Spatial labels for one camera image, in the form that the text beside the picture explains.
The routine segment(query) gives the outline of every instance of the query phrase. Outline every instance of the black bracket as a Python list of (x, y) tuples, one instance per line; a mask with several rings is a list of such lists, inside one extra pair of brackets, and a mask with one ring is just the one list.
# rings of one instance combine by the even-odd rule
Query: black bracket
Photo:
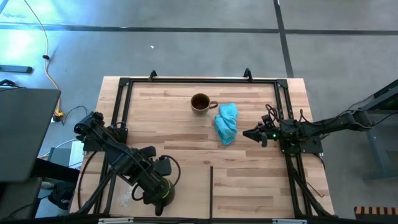
[(251, 75), (251, 72), (250, 72), (250, 69), (249, 69), (249, 68), (245, 69), (244, 74), (243, 74), (243, 77), (244, 77), (244, 78), (249, 77), (249, 78), (248, 78), (248, 81), (249, 81), (249, 82), (253, 82), (253, 76)]
[(130, 81), (130, 78), (120, 78), (119, 79), (119, 87), (126, 85), (127, 83), (129, 83), (129, 81)]
[(283, 88), (287, 88), (287, 79), (277, 79), (276, 82)]
[(149, 80), (150, 82), (152, 82), (152, 80), (154, 79), (155, 76), (157, 76), (157, 74), (156, 74), (156, 71), (153, 70), (153, 71), (150, 73), (148, 80)]

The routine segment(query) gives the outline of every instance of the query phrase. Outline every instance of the wood grain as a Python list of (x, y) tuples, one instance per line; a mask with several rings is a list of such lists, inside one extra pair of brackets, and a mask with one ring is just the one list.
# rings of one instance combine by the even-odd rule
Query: wood grain
[[(111, 121), (119, 77), (104, 77), (96, 111), (104, 114), (106, 124)], [(303, 109), (311, 119), (303, 79), (288, 79), (294, 116)], [(239, 134), (229, 146), (220, 143), (214, 128), (218, 109), (209, 110), (202, 117), (190, 109), (190, 98), (205, 93), (220, 104), (235, 103), (239, 110)], [(287, 116), (285, 102), (282, 106)], [(210, 166), (214, 167), (213, 217), (231, 218), (292, 218), (293, 208), (284, 156), (279, 143), (268, 147), (245, 138), (242, 131), (255, 127), (266, 113), (264, 105), (275, 106), (272, 85), (215, 84), (215, 83), (135, 83), (132, 89), (127, 127), (127, 144), (141, 148), (153, 145), (157, 154), (168, 154), (182, 166), (182, 177), (176, 186), (175, 200), (165, 208), (163, 217), (208, 218), (210, 197)], [(121, 119), (123, 106), (119, 111)], [(88, 199), (98, 184), (103, 153), (99, 152), (87, 168), (82, 184), (82, 201)], [(321, 162), (304, 154), (303, 164), (307, 181), (323, 198), (311, 189), (326, 210), (333, 213), (330, 194)], [(177, 169), (173, 166), (174, 181)], [(113, 194), (111, 214), (152, 216), (154, 206), (131, 199), (132, 187), (118, 178)], [(299, 201), (304, 212), (302, 193)], [(77, 210), (76, 195), (72, 211)]]

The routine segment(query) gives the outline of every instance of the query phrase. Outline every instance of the coffee cup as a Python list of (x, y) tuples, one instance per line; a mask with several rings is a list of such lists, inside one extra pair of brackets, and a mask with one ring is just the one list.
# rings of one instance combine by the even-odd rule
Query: coffee cup
[(191, 109), (196, 115), (205, 115), (207, 111), (217, 106), (217, 101), (210, 101), (210, 98), (203, 93), (198, 93), (191, 98)]

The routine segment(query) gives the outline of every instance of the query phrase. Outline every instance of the blue cloth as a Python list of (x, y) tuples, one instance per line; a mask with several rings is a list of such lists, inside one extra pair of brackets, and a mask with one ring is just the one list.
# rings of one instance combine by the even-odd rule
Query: blue cloth
[(224, 145), (231, 144), (238, 133), (236, 129), (236, 116), (238, 109), (234, 103), (220, 105), (220, 114), (215, 117), (215, 126), (218, 136)]

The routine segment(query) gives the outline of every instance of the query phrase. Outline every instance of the gray floor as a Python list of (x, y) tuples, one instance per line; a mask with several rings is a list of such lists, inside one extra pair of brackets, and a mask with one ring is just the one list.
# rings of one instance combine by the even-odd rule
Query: gray floor
[[(277, 28), (272, 0), (43, 0), (31, 1), (46, 24), (135, 27)], [(398, 2), (378, 0), (280, 0), (287, 29), (398, 29)], [(31, 22), (22, 1), (10, 0), (0, 22)], [(203, 75), (282, 77), (286, 70), (279, 34), (50, 31), (49, 72), (62, 90), (62, 107), (93, 110), (105, 75)], [(0, 63), (34, 67), (30, 75), (0, 73), (21, 86), (53, 88), (43, 71), (41, 31), (0, 30)], [(334, 116), (392, 82), (398, 36), (288, 35), (294, 76), (304, 78), (314, 119)], [(52, 123), (40, 154), (74, 137), (83, 111), (65, 126)], [(326, 176), (337, 215), (353, 207), (398, 207), (397, 179), (365, 183), (375, 169), (364, 133), (326, 138)]]

